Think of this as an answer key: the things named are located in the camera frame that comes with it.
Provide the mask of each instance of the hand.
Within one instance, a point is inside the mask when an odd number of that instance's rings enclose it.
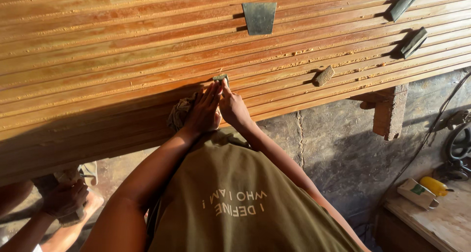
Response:
[[[222,80],[222,91],[224,98],[219,102],[219,108],[224,120],[238,131],[240,131],[240,128],[247,128],[252,125],[254,121],[250,118],[242,97],[231,92],[226,80]]]
[[[85,203],[87,188],[82,179],[61,183],[44,198],[41,210],[56,219],[69,215]]]
[[[204,94],[201,88],[183,129],[195,135],[217,129],[221,122],[221,114],[217,111],[221,93],[222,89],[217,81],[211,83]]]

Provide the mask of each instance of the olive green t-shirt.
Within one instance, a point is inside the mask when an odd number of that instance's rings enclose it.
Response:
[[[347,232],[234,129],[205,135],[154,213],[149,251],[362,251]]]

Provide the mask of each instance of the dirt floor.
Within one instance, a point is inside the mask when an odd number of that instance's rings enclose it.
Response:
[[[374,110],[362,110],[360,102],[353,100],[320,105],[257,124],[303,167],[361,238],[371,241],[368,231],[363,234],[370,226],[371,211],[400,169],[420,149],[439,108],[466,74],[465,70],[459,70],[410,83],[402,134],[390,142],[371,131]],[[461,109],[471,109],[471,80],[456,93],[441,119]],[[421,177],[443,163],[441,148],[449,131],[443,124],[435,131],[398,182],[406,177]],[[93,188],[103,195],[104,205],[126,176],[154,150],[97,161],[99,182]],[[31,206],[38,199],[39,194],[33,189],[15,211]],[[100,211],[85,225],[69,251],[79,250]],[[26,222],[27,219],[0,221],[0,227],[7,236],[12,236]],[[57,228],[56,222],[45,238]]]

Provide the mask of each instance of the yellow plastic container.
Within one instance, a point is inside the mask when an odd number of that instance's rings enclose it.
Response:
[[[428,190],[432,191],[433,194],[436,196],[446,196],[449,191],[454,191],[452,189],[448,189],[448,187],[441,183],[440,181],[432,178],[432,177],[422,177],[419,184],[426,187]]]

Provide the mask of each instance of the sanding block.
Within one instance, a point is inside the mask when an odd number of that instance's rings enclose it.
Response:
[[[229,77],[227,76],[227,74],[216,75],[216,76],[213,76],[212,79],[214,81],[219,81],[219,84],[221,86],[222,86],[222,80],[226,79],[227,86],[229,86]]]
[[[315,79],[317,81],[317,86],[321,87],[323,86],[325,83],[327,83],[327,81],[329,81],[332,76],[335,74],[335,71],[333,70],[332,66],[329,65],[324,71],[322,71],[322,73],[317,76],[317,78]]]

